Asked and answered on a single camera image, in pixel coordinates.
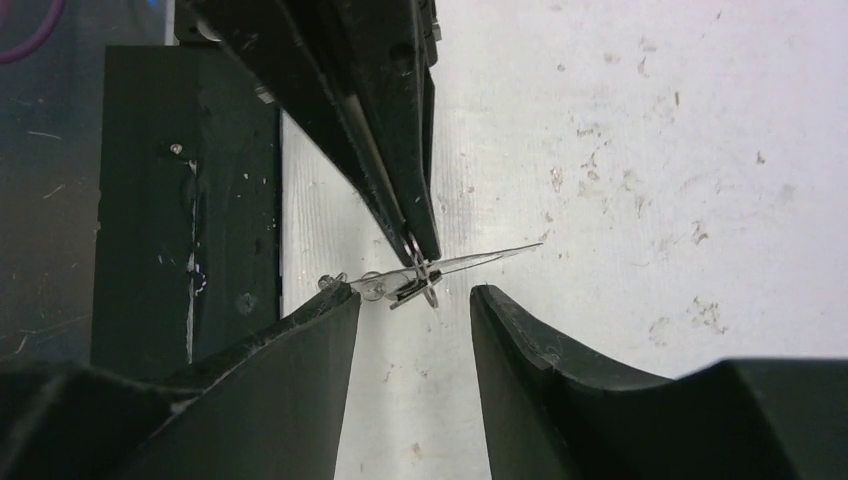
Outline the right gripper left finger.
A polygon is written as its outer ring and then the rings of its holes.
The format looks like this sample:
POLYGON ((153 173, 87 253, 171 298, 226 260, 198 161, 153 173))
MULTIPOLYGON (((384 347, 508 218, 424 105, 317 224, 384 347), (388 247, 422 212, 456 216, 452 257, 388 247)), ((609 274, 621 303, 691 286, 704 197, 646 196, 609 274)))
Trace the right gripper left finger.
POLYGON ((330 479, 361 298, 336 282, 163 380, 1 366, 5 479, 330 479))

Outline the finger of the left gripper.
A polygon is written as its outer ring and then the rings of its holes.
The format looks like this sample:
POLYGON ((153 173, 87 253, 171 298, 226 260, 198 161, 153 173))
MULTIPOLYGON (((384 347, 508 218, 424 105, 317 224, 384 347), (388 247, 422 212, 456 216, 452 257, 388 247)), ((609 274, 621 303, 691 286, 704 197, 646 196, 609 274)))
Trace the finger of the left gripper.
POLYGON ((179 5, 268 90, 353 186, 364 176, 353 136, 343 122, 341 82, 333 72, 338 63, 319 2, 182 1, 179 5))
POLYGON ((402 262, 441 258, 431 194, 440 38, 432 1, 321 1, 339 106, 363 179, 353 186, 402 262))

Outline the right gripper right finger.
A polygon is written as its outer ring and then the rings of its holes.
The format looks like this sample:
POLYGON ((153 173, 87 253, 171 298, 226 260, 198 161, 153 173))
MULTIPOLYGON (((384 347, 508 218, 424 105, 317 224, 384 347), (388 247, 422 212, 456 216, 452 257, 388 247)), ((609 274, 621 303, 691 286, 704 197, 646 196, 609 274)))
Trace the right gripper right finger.
POLYGON ((495 479, 843 479, 847 364, 729 359, 667 379, 607 357, 493 285, 470 294, 495 479))

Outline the clear plastic keyring holder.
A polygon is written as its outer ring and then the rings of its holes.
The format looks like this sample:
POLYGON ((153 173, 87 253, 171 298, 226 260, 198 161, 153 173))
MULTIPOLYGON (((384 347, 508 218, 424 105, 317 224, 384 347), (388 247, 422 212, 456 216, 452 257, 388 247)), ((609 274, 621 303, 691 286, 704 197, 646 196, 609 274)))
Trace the clear plastic keyring holder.
POLYGON ((392 301, 386 297, 386 294, 391 293, 393 290, 397 289, 405 282, 413 280, 415 277, 424 280, 428 276, 429 272, 440 270, 443 275, 443 280, 446 275, 533 251, 542 245, 543 242, 536 242, 504 250, 442 259, 434 262, 428 262, 423 266, 402 268, 388 272, 370 271, 351 281, 347 279, 347 275, 344 272, 335 276, 323 275, 319 278, 317 285, 319 289, 325 290, 335 284, 345 283, 355 292, 358 292, 365 301, 377 302, 387 300, 391 304, 392 301))

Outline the black tagged key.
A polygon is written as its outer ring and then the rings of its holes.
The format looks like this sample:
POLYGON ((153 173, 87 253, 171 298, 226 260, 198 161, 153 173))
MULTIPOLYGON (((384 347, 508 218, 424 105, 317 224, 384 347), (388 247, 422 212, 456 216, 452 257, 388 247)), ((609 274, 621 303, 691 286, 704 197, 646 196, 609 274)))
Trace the black tagged key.
POLYGON ((439 301, 435 292, 435 285, 442 278, 442 272, 440 270, 434 270, 429 272, 424 280, 415 277, 413 280, 405 282, 391 293, 386 294, 386 297, 392 301, 389 309, 396 310, 420 295, 424 296, 432 309, 438 309, 439 301))

